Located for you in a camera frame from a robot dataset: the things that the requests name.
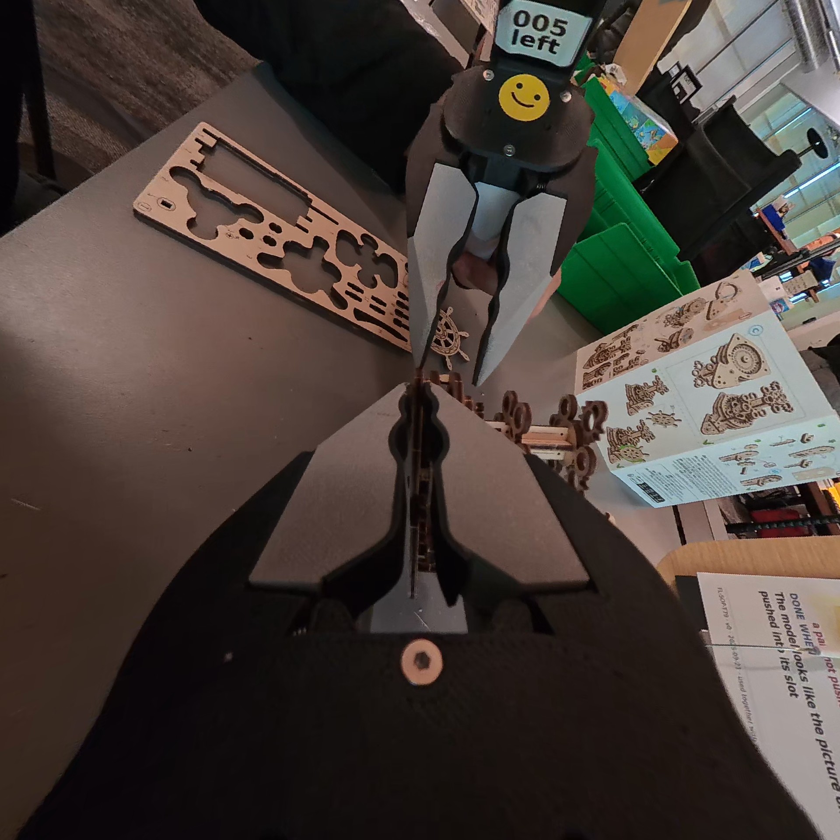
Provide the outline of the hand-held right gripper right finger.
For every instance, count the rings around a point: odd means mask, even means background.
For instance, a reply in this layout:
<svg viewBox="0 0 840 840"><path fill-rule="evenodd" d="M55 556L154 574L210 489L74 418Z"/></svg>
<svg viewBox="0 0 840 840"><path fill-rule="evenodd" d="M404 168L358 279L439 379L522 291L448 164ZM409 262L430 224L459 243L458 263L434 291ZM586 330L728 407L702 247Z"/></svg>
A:
<svg viewBox="0 0 840 840"><path fill-rule="evenodd" d="M526 595L578 591L583 563L525 454L426 384L436 572L448 604L496 608Z"/></svg>

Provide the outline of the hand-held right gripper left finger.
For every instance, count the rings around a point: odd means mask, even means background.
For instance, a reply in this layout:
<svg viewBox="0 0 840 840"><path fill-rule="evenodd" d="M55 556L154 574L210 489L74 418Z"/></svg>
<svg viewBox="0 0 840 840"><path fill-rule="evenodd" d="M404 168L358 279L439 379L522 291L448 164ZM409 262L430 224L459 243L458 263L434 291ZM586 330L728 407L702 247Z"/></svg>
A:
<svg viewBox="0 0 840 840"><path fill-rule="evenodd" d="M314 450L250 573L253 587L360 615L396 585L406 479L392 431L406 390L399 384Z"/></svg>

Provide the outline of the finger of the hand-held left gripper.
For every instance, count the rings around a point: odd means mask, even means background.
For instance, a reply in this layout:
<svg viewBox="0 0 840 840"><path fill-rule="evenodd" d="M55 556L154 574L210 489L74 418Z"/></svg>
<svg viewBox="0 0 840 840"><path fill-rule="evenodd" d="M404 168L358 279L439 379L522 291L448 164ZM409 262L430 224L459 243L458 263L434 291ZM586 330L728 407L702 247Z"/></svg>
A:
<svg viewBox="0 0 840 840"><path fill-rule="evenodd" d="M477 190L454 166L435 163L408 238L409 337L416 369L424 367L451 268L471 230Z"/></svg>
<svg viewBox="0 0 840 840"><path fill-rule="evenodd" d="M567 203L562 196L531 196L510 210L497 249L497 292L488 308L473 385L483 385L498 367L548 289Z"/></svg>

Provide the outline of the wooden mechanical model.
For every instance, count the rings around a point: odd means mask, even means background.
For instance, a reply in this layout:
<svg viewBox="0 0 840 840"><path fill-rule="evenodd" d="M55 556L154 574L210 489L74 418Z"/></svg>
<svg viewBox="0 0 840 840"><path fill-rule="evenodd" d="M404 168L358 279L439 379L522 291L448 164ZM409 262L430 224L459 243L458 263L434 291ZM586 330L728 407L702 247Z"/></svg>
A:
<svg viewBox="0 0 840 840"><path fill-rule="evenodd" d="M532 469L541 462L554 478L580 494L588 490L595 472L594 443L605 432L608 411L604 402L586 402L580 406L573 394L567 394L561 397L558 410L548 425L534 426L530 405L516 392L508 391L502 398L500 413L487 421L483 406L465 394L458 374L451 374L444 380L437 372L428 374L421 369L415 372L401 402L403 420L393 429L392 446L395 453L404 457L409 566L412 574L434 572L438 582L430 457L439 449L439 444L432 443L425 429L429 408L426 384L441 386L467 410L503 434L525 454Z"/></svg>

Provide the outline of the pale blue model kit box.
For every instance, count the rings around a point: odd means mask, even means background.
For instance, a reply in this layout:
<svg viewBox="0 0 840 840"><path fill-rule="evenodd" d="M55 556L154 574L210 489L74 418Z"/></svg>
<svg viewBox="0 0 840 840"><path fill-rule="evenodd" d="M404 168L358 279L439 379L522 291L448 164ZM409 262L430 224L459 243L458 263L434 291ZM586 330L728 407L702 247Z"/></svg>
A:
<svg viewBox="0 0 840 840"><path fill-rule="evenodd" d="M575 355L605 466L655 508L838 480L838 415L740 271Z"/></svg>

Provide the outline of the person's left hand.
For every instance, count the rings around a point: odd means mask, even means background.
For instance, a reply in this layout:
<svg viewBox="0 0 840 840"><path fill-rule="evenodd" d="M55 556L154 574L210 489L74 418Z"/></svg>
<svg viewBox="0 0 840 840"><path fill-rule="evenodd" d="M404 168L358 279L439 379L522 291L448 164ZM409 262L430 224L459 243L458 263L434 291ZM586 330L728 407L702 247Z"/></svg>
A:
<svg viewBox="0 0 840 840"><path fill-rule="evenodd" d="M461 288L478 290L491 298L497 293L498 274L495 262L492 259L484 260L465 252L453 264L452 272L454 282ZM561 282L562 269L558 269L529 314L526 323L530 323L540 315L551 297L560 288Z"/></svg>

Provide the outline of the green plastic bin stack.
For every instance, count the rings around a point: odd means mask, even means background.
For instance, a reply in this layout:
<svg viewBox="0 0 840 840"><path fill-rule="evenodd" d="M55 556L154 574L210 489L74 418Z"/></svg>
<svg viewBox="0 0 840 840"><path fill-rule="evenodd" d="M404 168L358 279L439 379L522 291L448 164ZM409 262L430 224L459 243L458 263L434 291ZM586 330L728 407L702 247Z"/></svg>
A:
<svg viewBox="0 0 840 840"><path fill-rule="evenodd" d="M597 152L594 206L561 267L559 294L607 334L698 291L700 285L634 186L654 167L613 109L594 65L584 56L574 74L595 115L589 140Z"/></svg>

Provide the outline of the wooden ship's wheel part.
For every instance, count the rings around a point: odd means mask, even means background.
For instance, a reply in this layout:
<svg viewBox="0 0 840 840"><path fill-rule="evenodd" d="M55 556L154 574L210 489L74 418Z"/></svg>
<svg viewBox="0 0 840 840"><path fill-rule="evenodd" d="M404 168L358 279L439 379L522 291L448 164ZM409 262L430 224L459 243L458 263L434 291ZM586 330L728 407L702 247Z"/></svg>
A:
<svg viewBox="0 0 840 840"><path fill-rule="evenodd" d="M468 339L469 332L462 330L455 321L454 307L441 308L430 350L442 361L446 372L470 362L466 349Z"/></svg>

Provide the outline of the colourful picture box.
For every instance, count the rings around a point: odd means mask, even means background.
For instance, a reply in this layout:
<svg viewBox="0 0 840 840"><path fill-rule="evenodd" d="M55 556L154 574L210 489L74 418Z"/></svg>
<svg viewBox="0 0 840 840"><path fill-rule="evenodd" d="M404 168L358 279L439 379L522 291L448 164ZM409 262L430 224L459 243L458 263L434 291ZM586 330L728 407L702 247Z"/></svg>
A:
<svg viewBox="0 0 840 840"><path fill-rule="evenodd" d="M594 65L594 73L609 97L613 109L622 118L652 166L659 165L678 145L678 138L668 122L635 95L627 94L627 78L617 64Z"/></svg>

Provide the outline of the black chair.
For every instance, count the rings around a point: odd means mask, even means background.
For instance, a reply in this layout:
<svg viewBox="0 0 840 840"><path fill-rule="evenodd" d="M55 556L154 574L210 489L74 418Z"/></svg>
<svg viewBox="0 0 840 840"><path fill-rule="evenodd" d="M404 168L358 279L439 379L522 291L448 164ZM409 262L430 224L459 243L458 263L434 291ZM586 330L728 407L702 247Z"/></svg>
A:
<svg viewBox="0 0 840 840"><path fill-rule="evenodd" d="M763 142L736 101L696 121L687 140L633 183L703 287L750 259L722 255L725 233L802 165L794 150L775 153Z"/></svg>

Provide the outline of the black rod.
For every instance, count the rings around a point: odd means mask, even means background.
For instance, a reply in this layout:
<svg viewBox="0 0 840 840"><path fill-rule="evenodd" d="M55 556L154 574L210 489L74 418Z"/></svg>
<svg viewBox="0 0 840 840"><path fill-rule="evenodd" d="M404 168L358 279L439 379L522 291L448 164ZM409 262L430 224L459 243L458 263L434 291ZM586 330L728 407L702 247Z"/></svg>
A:
<svg viewBox="0 0 840 840"><path fill-rule="evenodd" d="M771 530L791 530L827 528L839 525L839 515L818 516L808 518L793 518L772 521L733 522L724 525L726 532L733 535L743 535Z"/></svg>

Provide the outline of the large wooden part sheet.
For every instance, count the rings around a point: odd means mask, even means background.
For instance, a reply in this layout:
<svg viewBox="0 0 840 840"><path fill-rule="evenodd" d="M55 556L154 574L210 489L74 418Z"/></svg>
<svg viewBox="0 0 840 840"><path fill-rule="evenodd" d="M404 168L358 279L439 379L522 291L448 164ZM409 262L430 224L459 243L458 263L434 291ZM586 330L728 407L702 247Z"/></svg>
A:
<svg viewBox="0 0 840 840"><path fill-rule="evenodd" d="M283 208L216 178L207 162L220 151L278 187ZM225 264L411 351L406 258L211 124L197 124L133 211Z"/></svg>

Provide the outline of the printed instruction sheet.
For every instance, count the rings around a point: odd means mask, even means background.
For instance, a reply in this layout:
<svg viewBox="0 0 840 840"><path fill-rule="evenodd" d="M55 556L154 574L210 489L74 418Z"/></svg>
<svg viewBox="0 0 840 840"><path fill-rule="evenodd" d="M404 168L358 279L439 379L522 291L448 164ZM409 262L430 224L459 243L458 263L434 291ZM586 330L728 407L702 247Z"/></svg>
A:
<svg viewBox="0 0 840 840"><path fill-rule="evenodd" d="M839 581L698 573L710 652L751 741L839 838Z"/></svg>

